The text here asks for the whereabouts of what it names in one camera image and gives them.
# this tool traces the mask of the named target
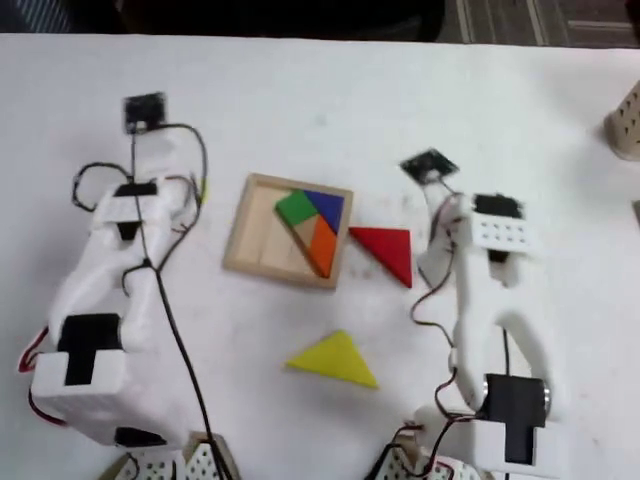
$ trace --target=yellow triangle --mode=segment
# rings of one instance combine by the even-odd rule
[[[287,362],[288,367],[378,388],[378,382],[347,332],[339,330]]]

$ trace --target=white table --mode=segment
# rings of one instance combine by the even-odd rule
[[[86,241],[72,175],[89,161],[127,161],[121,99],[156,90],[168,94],[170,119],[197,126],[210,151],[210,199],[167,283],[215,430],[244,478],[362,478],[448,376],[440,334],[407,316],[422,282],[404,289],[352,244],[332,294],[223,271],[246,175],[350,188],[352,224],[409,227],[419,254],[427,210],[397,163],[432,145],[461,166],[455,187],[517,196],[542,232],[568,345],[571,478],[632,477],[640,467],[640,229],[630,207],[640,168],[615,158],[599,133],[640,78],[640,52],[33,35],[0,36],[0,66],[3,478],[92,479],[116,456],[35,418],[29,379],[13,367]],[[190,142],[185,161],[197,165]],[[422,315],[451,327],[453,288]],[[282,369],[338,328],[360,346],[379,391]]]

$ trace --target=perforated mounting plate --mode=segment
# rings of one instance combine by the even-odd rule
[[[530,253],[534,239],[526,220],[512,217],[471,214],[471,237],[474,245],[487,250]]]
[[[218,478],[211,446],[201,443],[187,464],[187,480],[217,480]]]
[[[156,455],[151,461],[146,454],[134,455],[140,465],[140,473],[136,477],[136,466],[131,459],[128,459],[114,480],[169,480],[173,474],[173,458],[167,454],[166,459],[161,459]]]
[[[162,459],[154,455],[153,461],[147,461],[145,454],[135,455],[140,465],[140,473],[135,476],[136,467],[131,459],[127,460],[115,480],[170,480],[173,475],[173,457],[167,454]],[[213,463],[211,446],[201,443],[185,467],[186,480],[220,480]]]
[[[424,469],[428,461],[429,457],[420,457],[415,466],[415,471],[419,472]],[[389,450],[382,462],[376,480],[411,480],[416,478],[408,475],[402,468],[403,465],[409,470],[413,468],[402,450],[398,448]],[[492,480],[493,476],[486,474],[481,477],[473,467],[459,460],[438,456],[436,467],[428,477],[423,478],[428,480]]]

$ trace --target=orange triangle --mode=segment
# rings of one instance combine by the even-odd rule
[[[408,288],[413,284],[411,273],[411,236],[409,230],[395,228],[351,227],[349,233],[360,245]]]

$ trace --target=dark floor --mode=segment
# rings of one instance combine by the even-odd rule
[[[446,0],[438,42],[639,46],[625,0]]]

